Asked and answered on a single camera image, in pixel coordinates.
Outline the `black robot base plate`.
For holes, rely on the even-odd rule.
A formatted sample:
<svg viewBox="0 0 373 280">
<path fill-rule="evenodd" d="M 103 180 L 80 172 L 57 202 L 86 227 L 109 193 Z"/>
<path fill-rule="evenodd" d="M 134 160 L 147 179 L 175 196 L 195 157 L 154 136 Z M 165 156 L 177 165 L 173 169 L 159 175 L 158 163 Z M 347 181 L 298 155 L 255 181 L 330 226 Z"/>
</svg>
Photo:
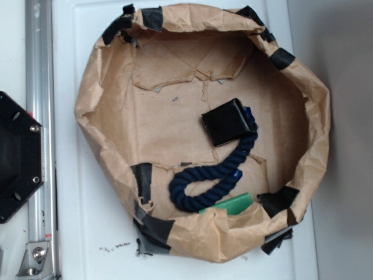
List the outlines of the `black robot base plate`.
<svg viewBox="0 0 373 280">
<path fill-rule="evenodd" d="M 42 185 L 43 126 L 1 92 L 1 223 Z"/>
</svg>

